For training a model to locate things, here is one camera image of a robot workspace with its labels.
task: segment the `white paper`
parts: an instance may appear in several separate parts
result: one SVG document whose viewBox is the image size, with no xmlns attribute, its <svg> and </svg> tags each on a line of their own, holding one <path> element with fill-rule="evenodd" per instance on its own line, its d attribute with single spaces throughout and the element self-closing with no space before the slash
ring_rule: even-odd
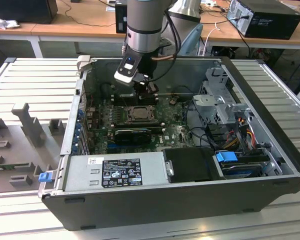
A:
<svg viewBox="0 0 300 240">
<path fill-rule="evenodd" d="M 20 27 L 17 21 L 15 20 L 3 20 L 0 18 L 0 29 L 6 30 L 11 28 Z"/>
</svg>

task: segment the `yellow wire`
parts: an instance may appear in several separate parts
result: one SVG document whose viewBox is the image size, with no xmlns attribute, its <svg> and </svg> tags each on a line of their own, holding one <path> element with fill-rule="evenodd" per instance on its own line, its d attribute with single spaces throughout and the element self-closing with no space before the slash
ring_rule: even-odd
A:
<svg viewBox="0 0 300 240">
<path fill-rule="evenodd" d="M 235 140 L 233 140 L 232 142 L 230 142 L 228 145 L 226 145 L 224 148 L 227 149 L 229 147 L 231 147 L 232 145 L 236 144 L 238 141 L 238 138 L 236 138 Z"/>
</svg>

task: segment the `motherboard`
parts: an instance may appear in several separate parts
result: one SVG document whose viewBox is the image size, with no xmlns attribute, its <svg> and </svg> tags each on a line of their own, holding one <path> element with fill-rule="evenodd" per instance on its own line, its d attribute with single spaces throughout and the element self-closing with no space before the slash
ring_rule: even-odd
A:
<svg viewBox="0 0 300 240">
<path fill-rule="evenodd" d="M 90 154 L 159 152 L 194 147 L 185 125 L 185 102 L 159 96 L 153 104 L 104 99 L 87 109 Z"/>
</svg>

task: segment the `computer tower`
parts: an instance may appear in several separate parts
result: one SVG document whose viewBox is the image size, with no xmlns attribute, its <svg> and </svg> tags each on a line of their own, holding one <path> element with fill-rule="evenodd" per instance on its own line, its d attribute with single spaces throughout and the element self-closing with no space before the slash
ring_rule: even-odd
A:
<svg viewBox="0 0 300 240">
<path fill-rule="evenodd" d="M 58 11 L 56 0 L 0 0 L 0 19 L 50 24 Z"/>
<path fill-rule="evenodd" d="M 300 12 L 276 0 L 232 0 L 226 18 L 246 38 L 289 40 Z"/>
</svg>

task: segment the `red wire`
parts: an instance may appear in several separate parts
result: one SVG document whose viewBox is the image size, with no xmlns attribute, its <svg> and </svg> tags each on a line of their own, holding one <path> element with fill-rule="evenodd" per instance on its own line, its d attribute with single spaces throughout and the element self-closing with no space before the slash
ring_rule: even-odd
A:
<svg viewBox="0 0 300 240">
<path fill-rule="evenodd" d="M 230 136 L 230 134 L 233 134 L 235 131 L 230 131 L 229 132 L 229 134 L 226 136 L 226 142 L 228 142 L 229 141 L 229 136 Z"/>
</svg>

